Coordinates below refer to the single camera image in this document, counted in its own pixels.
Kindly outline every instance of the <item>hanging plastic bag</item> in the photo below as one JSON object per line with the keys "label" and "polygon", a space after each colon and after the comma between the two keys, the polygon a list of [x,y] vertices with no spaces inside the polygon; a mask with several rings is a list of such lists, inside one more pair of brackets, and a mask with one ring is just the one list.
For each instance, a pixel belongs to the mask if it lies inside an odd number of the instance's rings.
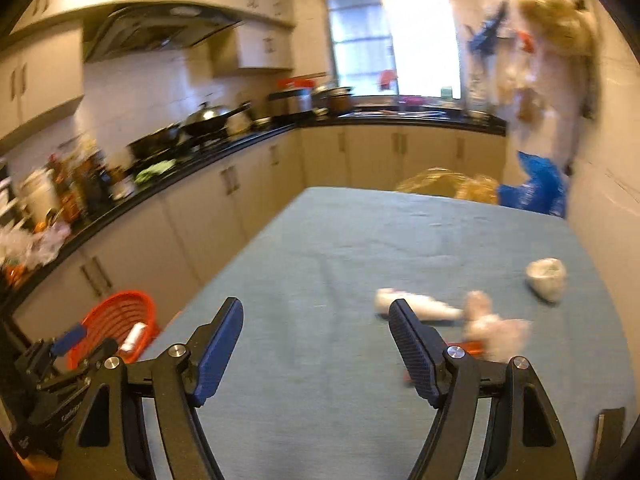
{"label": "hanging plastic bag", "polygon": [[566,189],[562,175],[548,158],[518,152],[522,169],[530,179],[518,187],[498,187],[498,203],[545,215],[566,215]]}
{"label": "hanging plastic bag", "polygon": [[489,176],[470,178],[455,171],[431,168],[401,182],[396,191],[497,205],[497,187],[497,180]]}

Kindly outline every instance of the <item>red plastic basket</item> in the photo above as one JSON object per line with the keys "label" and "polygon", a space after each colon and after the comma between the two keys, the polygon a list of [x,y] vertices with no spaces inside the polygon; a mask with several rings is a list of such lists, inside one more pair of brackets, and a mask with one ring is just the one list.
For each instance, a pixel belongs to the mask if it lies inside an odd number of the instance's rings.
{"label": "red plastic basket", "polygon": [[69,369],[76,368],[80,360],[106,337],[113,337],[122,345],[133,326],[139,322],[146,324],[146,328],[135,348],[131,352],[120,354],[126,363],[137,361],[160,333],[156,323],[156,304],[148,295],[135,290],[119,292],[104,300],[82,321],[87,334],[68,352],[66,362]]}

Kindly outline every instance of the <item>silver bolt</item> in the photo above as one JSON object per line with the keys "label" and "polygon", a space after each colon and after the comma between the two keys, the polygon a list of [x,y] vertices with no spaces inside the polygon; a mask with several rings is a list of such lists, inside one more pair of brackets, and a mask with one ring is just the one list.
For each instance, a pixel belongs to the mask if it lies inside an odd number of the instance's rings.
{"label": "silver bolt", "polygon": [[109,369],[109,370],[113,370],[114,368],[116,368],[118,365],[120,364],[120,359],[118,359],[116,356],[113,357],[109,357],[105,362],[104,362],[104,367]]}
{"label": "silver bolt", "polygon": [[169,346],[169,355],[171,357],[182,357],[187,349],[184,345],[173,345]]}
{"label": "silver bolt", "polygon": [[521,357],[521,356],[514,357],[513,364],[515,365],[516,368],[519,368],[520,370],[526,370],[527,368],[529,368],[529,361],[527,361],[524,357]]}
{"label": "silver bolt", "polygon": [[462,359],[465,356],[465,351],[459,346],[450,346],[447,348],[447,354],[454,359]]}

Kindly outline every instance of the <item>black countertop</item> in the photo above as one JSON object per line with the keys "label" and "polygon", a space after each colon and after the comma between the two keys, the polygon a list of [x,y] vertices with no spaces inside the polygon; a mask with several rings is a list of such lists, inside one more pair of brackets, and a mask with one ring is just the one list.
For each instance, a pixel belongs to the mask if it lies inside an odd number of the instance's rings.
{"label": "black countertop", "polygon": [[204,149],[194,153],[187,158],[178,161],[176,166],[161,176],[149,181],[142,186],[138,186],[137,191],[122,200],[115,203],[114,207],[106,212],[100,218],[95,219],[91,223],[86,223],[76,228],[60,249],[58,257],[50,264],[34,270],[20,286],[12,289],[8,295],[0,303],[0,317],[4,320],[8,327],[20,336],[15,323],[12,320],[12,314],[20,306],[20,304],[28,297],[35,288],[43,282],[43,280],[56,269],[66,258],[71,256],[84,243],[97,235],[102,229],[107,227],[113,221],[135,208],[138,204],[151,198],[153,195],[160,193],[169,186],[184,179],[185,177],[206,168],[208,165],[221,160],[233,153],[239,152],[244,148],[257,144],[263,140],[275,137],[279,134],[288,132],[294,128],[310,128],[316,126],[339,126],[343,124],[399,124],[404,126],[436,126],[439,128],[452,128],[455,130],[468,130],[505,136],[506,123],[497,118],[491,118],[489,121],[474,121],[468,118],[451,118],[451,119],[433,119],[420,118],[401,115],[384,115],[373,117],[353,117],[343,116],[338,118],[315,119],[308,118],[301,120],[295,124],[286,124],[270,130],[261,132],[250,132],[241,137],[236,137],[229,142],[217,145],[215,149]]}

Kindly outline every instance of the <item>table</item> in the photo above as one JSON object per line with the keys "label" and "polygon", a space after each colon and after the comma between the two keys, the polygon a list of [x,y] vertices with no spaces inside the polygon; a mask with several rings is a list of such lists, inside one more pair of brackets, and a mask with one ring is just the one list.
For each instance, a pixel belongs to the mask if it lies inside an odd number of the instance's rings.
{"label": "table", "polygon": [[[560,258],[558,306],[524,283],[533,260]],[[375,316],[391,286],[462,305],[486,291],[503,317],[533,322],[523,354],[542,380],[578,478],[596,415],[637,416],[626,339],[614,305],[569,225],[499,206],[384,191],[311,188],[296,199],[147,350],[157,356],[208,323],[227,296],[244,328],[216,395],[198,410],[227,480],[404,479],[435,411],[402,383],[401,357]],[[459,324],[439,325],[446,341]],[[145,414],[158,479],[171,478],[152,401]],[[460,478],[473,479],[489,400],[481,400]]]}

